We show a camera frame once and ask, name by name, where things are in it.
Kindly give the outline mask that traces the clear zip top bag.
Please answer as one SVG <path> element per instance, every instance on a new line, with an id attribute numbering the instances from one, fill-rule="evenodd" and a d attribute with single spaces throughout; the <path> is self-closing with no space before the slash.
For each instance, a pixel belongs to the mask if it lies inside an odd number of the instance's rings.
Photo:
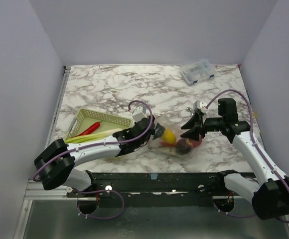
<path id="1" fill-rule="evenodd" d="M 202 144 L 201 137 L 199 140 L 181 138 L 180 127 L 166 116 L 157 116 L 154 124 L 155 135 L 149 141 L 148 146 L 148 149 L 153 152 L 185 158 Z"/>

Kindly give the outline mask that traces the yellow fake lemon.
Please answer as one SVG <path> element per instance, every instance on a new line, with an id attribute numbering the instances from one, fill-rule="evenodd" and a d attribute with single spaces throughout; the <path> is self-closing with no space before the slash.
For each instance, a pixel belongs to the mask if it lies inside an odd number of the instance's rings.
<path id="1" fill-rule="evenodd" d="M 174 144 L 176 143 L 176 135 L 171 130 L 166 129 L 161 136 L 161 140 L 168 144 Z"/>

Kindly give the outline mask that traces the green fake celery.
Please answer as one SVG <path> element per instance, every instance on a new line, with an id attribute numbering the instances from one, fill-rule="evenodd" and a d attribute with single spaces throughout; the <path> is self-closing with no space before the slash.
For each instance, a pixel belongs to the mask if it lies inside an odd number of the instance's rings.
<path id="1" fill-rule="evenodd" d="M 107 130 L 107 131 L 103 131 L 103 132 L 99 132 L 99 133 L 92 133 L 92 134 L 88 134 L 88 135 L 82 135 L 82 136 L 76 136 L 70 139 L 66 139 L 65 143 L 84 143 L 84 142 L 89 142 L 89 141 L 95 141 L 95 140 L 100 140 L 103 138 L 106 138 L 110 135 L 112 135 L 113 133 L 117 132 L 117 131 L 121 131 L 121 128 L 115 128 L 115 129 L 111 129 L 111 130 Z"/>

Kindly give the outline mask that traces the red fake chili pepper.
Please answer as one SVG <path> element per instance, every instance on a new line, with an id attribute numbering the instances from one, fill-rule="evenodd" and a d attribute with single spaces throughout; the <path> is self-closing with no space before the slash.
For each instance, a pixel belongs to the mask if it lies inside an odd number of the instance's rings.
<path id="1" fill-rule="evenodd" d="M 78 134 L 77 136 L 83 136 L 83 135 L 89 135 L 93 133 L 95 130 L 97 130 L 101 126 L 102 121 L 95 122 L 90 127 L 88 127 L 86 130 Z"/>

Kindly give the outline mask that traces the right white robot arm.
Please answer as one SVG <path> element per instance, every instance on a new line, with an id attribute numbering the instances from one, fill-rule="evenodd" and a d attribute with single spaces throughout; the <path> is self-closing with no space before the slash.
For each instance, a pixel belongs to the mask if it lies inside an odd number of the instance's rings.
<path id="1" fill-rule="evenodd" d="M 221 132 L 243 155 L 256 180 L 247 179 L 235 170 L 218 173 L 215 191 L 226 195 L 232 191 L 251 203 L 262 220 L 289 215 L 289 177 L 280 170 L 251 132 L 247 121 L 240 121 L 234 99 L 218 100 L 217 118 L 207 118 L 204 102 L 196 101 L 191 119 L 182 126 L 182 138 L 199 140 L 208 132 Z"/>

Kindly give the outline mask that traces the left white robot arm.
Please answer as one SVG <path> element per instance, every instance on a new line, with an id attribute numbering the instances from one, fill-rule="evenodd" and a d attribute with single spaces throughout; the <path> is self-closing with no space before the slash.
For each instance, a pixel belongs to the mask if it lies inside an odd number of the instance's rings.
<path id="1" fill-rule="evenodd" d="M 34 160 L 37 172 L 33 181 L 41 182 L 44 190 L 66 186 L 79 190 L 85 197 L 92 196 L 96 185 L 91 174 L 75 167 L 89 161 L 134 152 L 154 135 L 153 121 L 143 118 L 131 128 L 93 142 L 65 143 L 63 139 L 57 139 Z"/>

